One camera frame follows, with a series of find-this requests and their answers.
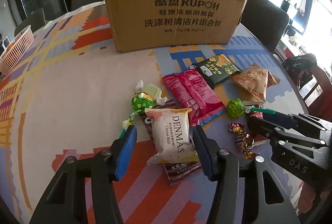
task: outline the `screw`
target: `screw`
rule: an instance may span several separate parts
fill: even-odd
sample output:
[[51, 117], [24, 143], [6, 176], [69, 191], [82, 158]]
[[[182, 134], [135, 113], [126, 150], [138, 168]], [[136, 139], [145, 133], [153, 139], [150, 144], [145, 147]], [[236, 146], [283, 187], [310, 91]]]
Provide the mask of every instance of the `screw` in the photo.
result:
[[111, 151], [109, 150], [109, 149], [103, 149], [102, 150], [102, 155], [103, 156], [107, 156], [107, 155], [109, 155], [111, 153]]
[[259, 162], [259, 163], [264, 162], [264, 158], [261, 157], [261, 156], [257, 156], [257, 157], [255, 158], [255, 160], [256, 160], [257, 162]]
[[227, 156], [229, 154], [229, 151], [227, 149], [220, 149], [219, 150], [219, 154], [223, 155], [223, 156]]
[[74, 161], [75, 161], [75, 157], [73, 157], [73, 156], [66, 158], [67, 163], [73, 163]]

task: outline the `blue gripper pad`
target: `blue gripper pad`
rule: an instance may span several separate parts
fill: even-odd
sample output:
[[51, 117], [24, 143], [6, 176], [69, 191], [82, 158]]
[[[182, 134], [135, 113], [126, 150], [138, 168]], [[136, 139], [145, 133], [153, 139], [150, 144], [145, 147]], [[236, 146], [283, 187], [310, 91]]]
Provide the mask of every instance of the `blue gripper pad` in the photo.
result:
[[132, 152], [137, 141], [137, 129], [130, 125], [123, 138], [114, 141], [111, 147], [113, 157], [117, 157], [115, 178], [117, 181], [126, 174]]

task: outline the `chocolate candy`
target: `chocolate candy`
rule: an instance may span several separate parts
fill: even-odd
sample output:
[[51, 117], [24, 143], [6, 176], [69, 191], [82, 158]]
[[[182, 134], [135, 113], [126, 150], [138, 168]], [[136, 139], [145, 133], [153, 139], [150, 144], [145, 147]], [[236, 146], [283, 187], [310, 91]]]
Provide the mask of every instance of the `chocolate candy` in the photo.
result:
[[250, 160], [256, 157], [258, 153], [251, 151], [254, 139], [244, 131], [244, 127], [245, 125], [240, 123], [230, 123], [230, 131], [236, 134], [235, 143], [244, 153], [244, 159]]

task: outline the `white basket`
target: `white basket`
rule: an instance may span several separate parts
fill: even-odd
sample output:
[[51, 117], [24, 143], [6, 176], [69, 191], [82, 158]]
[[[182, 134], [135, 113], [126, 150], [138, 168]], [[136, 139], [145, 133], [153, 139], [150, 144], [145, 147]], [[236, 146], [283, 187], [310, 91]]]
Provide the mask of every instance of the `white basket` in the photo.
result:
[[32, 34], [31, 26], [29, 25], [15, 37], [14, 41], [10, 43], [12, 44], [16, 42], [11, 49], [7, 53], [5, 53], [5, 50], [0, 56], [0, 72], [4, 75], [8, 74], [33, 41], [34, 35]]

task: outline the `wall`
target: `wall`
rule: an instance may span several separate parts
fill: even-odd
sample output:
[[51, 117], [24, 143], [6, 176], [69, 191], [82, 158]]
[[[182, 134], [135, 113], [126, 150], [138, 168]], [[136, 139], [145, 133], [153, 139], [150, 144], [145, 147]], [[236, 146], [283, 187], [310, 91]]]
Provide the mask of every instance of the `wall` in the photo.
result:
[[7, 0], [0, 0], [0, 33], [8, 36], [9, 40], [14, 39], [15, 24], [10, 14]]
[[15, 0], [9, 0], [10, 5], [12, 6], [13, 8], [13, 13], [14, 13], [14, 17], [13, 19], [16, 20], [16, 25], [18, 26], [19, 24], [22, 23], [22, 18], [20, 16], [20, 13], [19, 13], [19, 10], [17, 8], [17, 4], [16, 4], [16, 1]]

